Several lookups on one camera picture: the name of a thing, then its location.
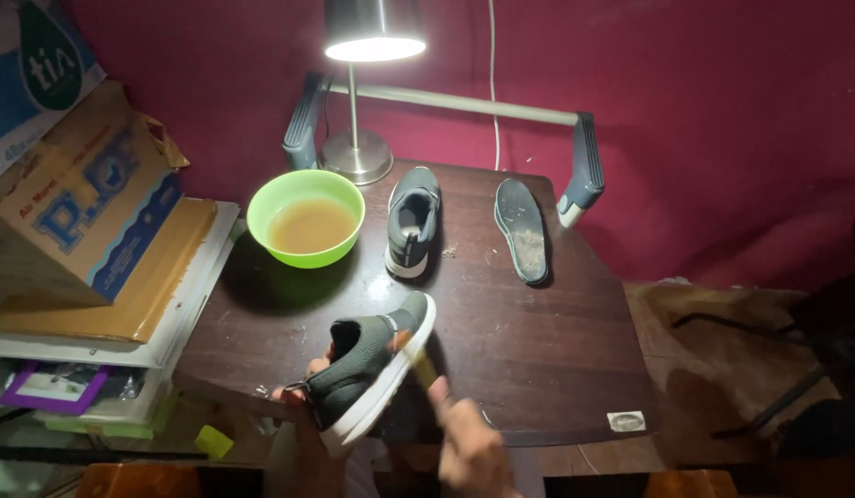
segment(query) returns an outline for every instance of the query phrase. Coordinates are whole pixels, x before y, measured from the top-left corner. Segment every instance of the lamp base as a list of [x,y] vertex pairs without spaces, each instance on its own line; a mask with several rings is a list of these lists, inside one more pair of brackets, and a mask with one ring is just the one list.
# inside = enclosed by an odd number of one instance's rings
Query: lamp base
[[338,173],[355,185],[377,182],[390,173],[394,154],[377,133],[361,130],[356,134],[359,148],[350,146],[350,132],[330,136],[319,152],[320,168]]

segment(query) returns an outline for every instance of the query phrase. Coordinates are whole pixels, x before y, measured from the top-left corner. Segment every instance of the lamp stand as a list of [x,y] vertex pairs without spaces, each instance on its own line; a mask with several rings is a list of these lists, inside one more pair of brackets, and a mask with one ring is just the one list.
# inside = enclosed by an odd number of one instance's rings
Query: lamp stand
[[330,136],[320,149],[323,169],[344,176],[355,185],[377,182],[390,173],[394,155],[390,146],[377,133],[356,127],[356,83],[354,65],[348,65],[348,94],[350,95],[350,130]]

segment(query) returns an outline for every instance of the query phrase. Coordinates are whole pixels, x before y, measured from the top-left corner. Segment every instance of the dirty insole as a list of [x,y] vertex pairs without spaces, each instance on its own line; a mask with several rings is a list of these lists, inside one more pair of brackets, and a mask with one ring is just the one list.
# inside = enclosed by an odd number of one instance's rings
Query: dirty insole
[[521,182],[508,178],[495,193],[495,222],[507,238],[513,265],[527,284],[538,284],[547,276],[544,227],[541,211],[532,192]]

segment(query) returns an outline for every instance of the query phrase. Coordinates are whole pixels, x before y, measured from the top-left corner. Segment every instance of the brown liquid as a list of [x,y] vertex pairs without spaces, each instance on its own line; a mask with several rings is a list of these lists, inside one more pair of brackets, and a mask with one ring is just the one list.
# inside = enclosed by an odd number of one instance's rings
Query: brown liquid
[[267,229],[275,251],[310,255],[343,243],[356,230],[354,214],[331,198],[300,200],[280,209]]

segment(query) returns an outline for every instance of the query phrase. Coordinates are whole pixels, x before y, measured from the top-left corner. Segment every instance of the hand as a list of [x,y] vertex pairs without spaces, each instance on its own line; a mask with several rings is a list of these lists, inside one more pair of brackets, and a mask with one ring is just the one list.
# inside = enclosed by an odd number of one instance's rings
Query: hand
[[440,453],[440,481],[470,497],[515,497],[513,472],[498,431],[488,427],[473,400],[454,403],[448,379],[440,377],[427,391],[445,437]]
[[[330,344],[322,358],[312,360],[305,379],[329,366],[335,349]],[[319,428],[302,391],[286,391],[282,387],[274,390],[271,398],[286,403],[292,410],[295,422],[295,439],[298,443],[296,466],[298,480],[294,496],[342,496],[344,492],[344,467],[347,458],[332,459],[319,436]]]

